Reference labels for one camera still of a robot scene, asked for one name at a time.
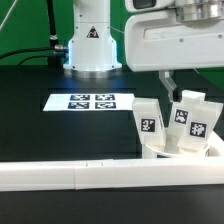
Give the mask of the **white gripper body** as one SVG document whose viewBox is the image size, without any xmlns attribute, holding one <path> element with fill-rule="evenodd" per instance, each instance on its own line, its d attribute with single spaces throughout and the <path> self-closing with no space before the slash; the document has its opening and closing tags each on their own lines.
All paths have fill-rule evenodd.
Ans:
<svg viewBox="0 0 224 224">
<path fill-rule="evenodd" d="M 178 22 L 174 10 L 131 16 L 125 26 L 125 56 L 132 71 L 224 66 L 224 16 Z"/>
</svg>

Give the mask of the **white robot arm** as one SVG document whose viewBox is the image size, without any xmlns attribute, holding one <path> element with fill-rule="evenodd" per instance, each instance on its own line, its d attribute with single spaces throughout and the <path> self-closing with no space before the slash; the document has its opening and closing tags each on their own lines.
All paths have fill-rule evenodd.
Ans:
<svg viewBox="0 0 224 224">
<path fill-rule="evenodd" d="M 124 0 L 132 16 L 124 30 L 125 58 L 135 72 L 157 71 L 176 99 L 174 70 L 224 66 L 224 0 Z M 110 0 L 73 0 L 74 34 L 69 71 L 118 69 L 110 34 Z"/>
</svg>

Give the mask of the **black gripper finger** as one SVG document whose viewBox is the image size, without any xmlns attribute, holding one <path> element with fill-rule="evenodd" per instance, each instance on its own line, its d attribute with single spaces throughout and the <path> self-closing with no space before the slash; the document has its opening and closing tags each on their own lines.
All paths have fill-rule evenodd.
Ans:
<svg viewBox="0 0 224 224">
<path fill-rule="evenodd" d="M 172 79 L 173 72 L 170 70 L 161 70 L 159 72 L 159 79 L 168 91 L 168 98 L 170 102 L 176 101 L 177 85 Z"/>
</svg>

